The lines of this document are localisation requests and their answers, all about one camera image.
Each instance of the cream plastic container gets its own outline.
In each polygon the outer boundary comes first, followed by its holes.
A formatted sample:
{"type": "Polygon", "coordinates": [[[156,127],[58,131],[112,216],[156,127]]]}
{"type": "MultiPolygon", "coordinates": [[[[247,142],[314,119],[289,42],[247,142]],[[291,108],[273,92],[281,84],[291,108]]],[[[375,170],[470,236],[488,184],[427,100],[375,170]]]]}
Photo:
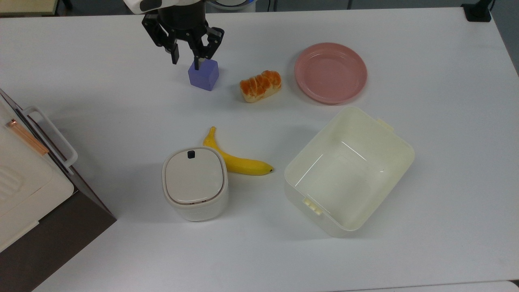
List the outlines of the cream plastic container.
{"type": "Polygon", "coordinates": [[[225,161],[209,147],[179,150],[164,162],[162,188],[184,219],[212,219],[223,212],[229,199],[225,161]]]}
{"type": "Polygon", "coordinates": [[[389,125],[347,107],[290,162],[285,194],[326,233],[344,237],[364,224],[414,157],[389,125]]]}

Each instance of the microwave handle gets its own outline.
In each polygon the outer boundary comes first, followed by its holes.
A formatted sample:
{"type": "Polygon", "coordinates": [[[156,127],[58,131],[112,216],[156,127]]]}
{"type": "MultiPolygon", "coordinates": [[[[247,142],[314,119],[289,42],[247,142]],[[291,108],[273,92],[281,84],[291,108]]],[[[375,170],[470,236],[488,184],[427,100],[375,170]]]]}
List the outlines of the microwave handle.
{"type": "Polygon", "coordinates": [[[58,128],[56,128],[54,123],[51,122],[50,119],[38,107],[28,107],[28,108],[26,108],[26,109],[24,109],[22,111],[22,114],[25,115],[26,117],[29,117],[29,115],[34,113],[34,112],[37,112],[38,114],[40,114],[42,116],[42,118],[50,125],[52,130],[54,132],[56,132],[56,135],[58,135],[58,137],[63,141],[65,146],[70,150],[71,157],[69,157],[67,160],[62,162],[64,167],[67,167],[67,168],[70,167],[77,160],[77,152],[76,152],[76,150],[72,147],[72,145],[70,145],[70,143],[60,133],[60,131],[58,130],[58,128]]]}

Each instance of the banana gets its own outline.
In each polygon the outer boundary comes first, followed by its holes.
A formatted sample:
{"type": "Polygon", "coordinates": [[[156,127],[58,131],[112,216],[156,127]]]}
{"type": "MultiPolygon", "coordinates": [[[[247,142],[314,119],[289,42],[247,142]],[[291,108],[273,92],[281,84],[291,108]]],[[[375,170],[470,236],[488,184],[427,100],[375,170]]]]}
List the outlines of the banana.
{"type": "Polygon", "coordinates": [[[213,148],[222,155],[225,165],[227,165],[227,171],[250,176],[262,176],[274,170],[272,166],[262,161],[239,158],[223,152],[216,144],[216,140],[214,139],[215,132],[216,128],[211,127],[209,134],[207,134],[207,137],[203,140],[203,145],[213,148]]]}

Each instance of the purple cube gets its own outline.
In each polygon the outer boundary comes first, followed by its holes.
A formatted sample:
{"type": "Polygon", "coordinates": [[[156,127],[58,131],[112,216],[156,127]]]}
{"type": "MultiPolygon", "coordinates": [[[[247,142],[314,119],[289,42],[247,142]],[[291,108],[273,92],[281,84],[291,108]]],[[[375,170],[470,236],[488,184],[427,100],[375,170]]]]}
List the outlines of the purple cube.
{"type": "Polygon", "coordinates": [[[219,76],[218,62],[206,59],[200,63],[200,70],[195,70],[195,62],[193,62],[187,73],[191,85],[211,91],[219,76]]]}

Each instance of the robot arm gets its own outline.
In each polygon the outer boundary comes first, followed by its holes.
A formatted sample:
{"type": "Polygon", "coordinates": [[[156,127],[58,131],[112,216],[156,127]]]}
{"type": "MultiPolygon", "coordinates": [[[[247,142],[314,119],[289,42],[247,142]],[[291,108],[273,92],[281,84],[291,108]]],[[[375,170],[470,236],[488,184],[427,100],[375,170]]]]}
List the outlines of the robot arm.
{"type": "Polygon", "coordinates": [[[218,49],[224,30],[210,28],[206,21],[205,0],[124,0],[135,14],[147,12],[142,24],[158,47],[171,54],[173,64],[179,60],[178,39],[188,42],[195,59],[211,59],[218,49]],[[207,35],[208,44],[202,37],[207,35]]]}

